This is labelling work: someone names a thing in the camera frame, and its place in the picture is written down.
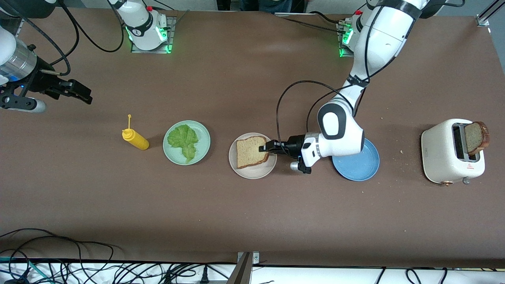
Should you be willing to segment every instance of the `person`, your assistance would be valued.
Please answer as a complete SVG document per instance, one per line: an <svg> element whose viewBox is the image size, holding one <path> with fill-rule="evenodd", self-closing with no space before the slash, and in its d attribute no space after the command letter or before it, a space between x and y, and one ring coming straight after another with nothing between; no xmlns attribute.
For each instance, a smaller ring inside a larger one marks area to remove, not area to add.
<svg viewBox="0 0 505 284"><path fill-rule="evenodd" d="M267 13L291 12L292 0L240 0L241 11L263 11Z"/></svg>

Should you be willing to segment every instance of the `yellow squeeze bottle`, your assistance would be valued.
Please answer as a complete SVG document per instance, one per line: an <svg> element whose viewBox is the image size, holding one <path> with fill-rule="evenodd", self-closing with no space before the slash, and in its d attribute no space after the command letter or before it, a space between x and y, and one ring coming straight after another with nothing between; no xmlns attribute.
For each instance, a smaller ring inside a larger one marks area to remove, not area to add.
<svg viewBox="0 0 505 284"><path fill-rule="evenodd" d="M123 130L123 139L141 150L149 148L149 141L130 128L130 119L131 114L128 115L128 129Z"/></svg>

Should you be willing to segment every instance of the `green leaf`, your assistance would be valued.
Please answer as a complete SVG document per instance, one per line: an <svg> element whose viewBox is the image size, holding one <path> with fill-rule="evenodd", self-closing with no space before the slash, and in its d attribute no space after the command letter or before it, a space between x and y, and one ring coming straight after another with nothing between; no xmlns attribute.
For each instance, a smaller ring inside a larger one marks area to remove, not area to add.
<svg viewBox="0 0 505 284"><path fill-rule="evenodd" d="M175 148L182 148L182 155L186 157L186 163L189 163L195 156L195 143L198 143L198 137L191 127L186 124L177 126L168 134L168 144Z"/></svg>

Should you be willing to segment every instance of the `bread slice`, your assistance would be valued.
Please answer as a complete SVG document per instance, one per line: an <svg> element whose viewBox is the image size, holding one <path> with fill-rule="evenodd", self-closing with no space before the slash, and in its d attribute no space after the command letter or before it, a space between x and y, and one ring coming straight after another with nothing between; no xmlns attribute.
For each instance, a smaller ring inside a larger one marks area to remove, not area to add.
<svg viewBox="0 0 505 284"><path fill-rule="evenodd" d="M267 143L262 136L252 136L237 141L237 167L243 169L256 166L268 160L268 152L260 152L259 147Z"/></svg>
<svg viewBox="0 0 505 284"><path fill-rule="evenodd" d="M475 155L489 146L489 132L482 121L476 121L465 126L468 155Z"/></svg>

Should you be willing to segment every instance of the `green plate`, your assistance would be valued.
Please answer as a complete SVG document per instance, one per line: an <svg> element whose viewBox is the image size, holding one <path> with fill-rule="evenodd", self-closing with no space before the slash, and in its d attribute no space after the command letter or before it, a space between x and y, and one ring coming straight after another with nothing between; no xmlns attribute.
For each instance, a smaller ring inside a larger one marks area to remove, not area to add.
<svg viewBox="0 0 505 284"><path fill-rule="evenodd" d="M175 148L168 144L167 138L168 134L174 130L177 126L186 124L191 127L194 132L196 132L196 137L198 137L198 142L195 143L194 147L196 148L196 154L194 158L186 163L186 157L182 155L182 148ZM205 157L209 148L211 147L211 135L205 126L201 123L193 121L193 120L184 120L174 124L170 129L168 129L165 137L163 138L163 152L165 152L165 156L177 165L192 165L194 163L198 163L201 159Z"/></svg>

